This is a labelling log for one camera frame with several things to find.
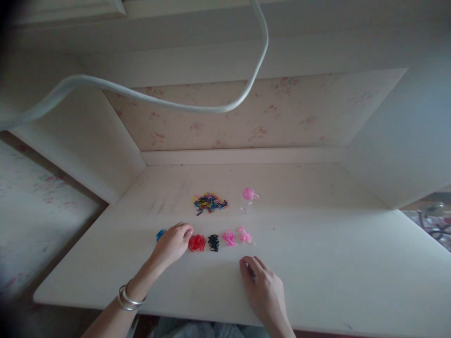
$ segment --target clear plastic bottle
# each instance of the clear plastic bottle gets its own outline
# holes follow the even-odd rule
[[[259,199],[259,196],[254,193],[252,188],[243,189],[243,199],[241,200],[240,209],[244,214],[248,214],[251,209],[252,201]]]

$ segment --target cord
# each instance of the cord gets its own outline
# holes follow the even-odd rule
[[[185,110],[190,113],[209,113],[209,114],[221,114],[229,112],[238,107],[247,97],[257,77],[258,70],[262,65],[266,50],[268,49],[268,27],[266,26],[266,20],[264,19],[263,12],[257,3],[257,0],[249,0],[255,15],[257,16],[258,23],[263,34],[263,51],[262,55],[258,59],[257,66],[255,67],[254,74],[247,81],[241,95],[233,102],[224,106],[217,107],[200,107],[200,106],[187,106],[179,103],[169,102],[161,99],[154,98],[152,96],[142,94],[127,87],[115,84],[114,82],[107,81],[98,77],[92,77],[89,75],[72,75],[62,80],[41,102],[34,107],[23,113],[22,115],[6,120],[0,121],[0,131],[9,130],[18,127],[21,124],[37,120],[55,108],[65,97],[75,88],[81,85],[91,85],[101,89],[106,89],[119,94],[127,95],[138,100],[147,101],[167,108],[174,108]]]

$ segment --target right hand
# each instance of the right hand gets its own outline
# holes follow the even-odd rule
[[[271,337],[294,337],[280,278],[256,256],[243,257],[240,270],[249,304]]]
[[[193,226],[183,222],[169,228],[161,236],[149,260],[166,269],[188,249],[188,242],[193,232]]]

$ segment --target white desk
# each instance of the white desk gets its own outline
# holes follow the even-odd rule
[[[241,189],[260,195],[240,215]],[[196,217],[195,194],[230,207]],[[52,271],[37,302],[104,308],[179,221],[205,235],[244,225],[256,245],[187,252],[141,312],[258,324],[238,260],[258,255],[284,282],[296,329],[383,337],[449,337],[451,254],[387,210],[338,164],[150,166]]]

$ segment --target silver bangle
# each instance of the silver bangle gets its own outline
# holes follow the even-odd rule
[[[127,296],[127,292],[126,292],[127,286],[128,286],[128,283],[126,285],[124,285],[124,290],[122,291],[122,295],[123,295],[124,299],[127,301],[127,303],[129,303],[131,305],[138,305],[138,306],[143,305],[146,302],[146,300],[147,300],[147,296],[145,296],[144,299],[141,302],[135,302],[134,300],[131,300]]]
[[[119,294],[117,295],[117,300],[119,301],[119,305],[121,306],[121,308],[123,310],[126,310],[126,311],[138,310],[139,307],[128,307],[126,304],[124,304],[124,302],[122,301],[122,290],[123,290],[123,288],[125,288],[125,285],[122,285],[119,288]]]

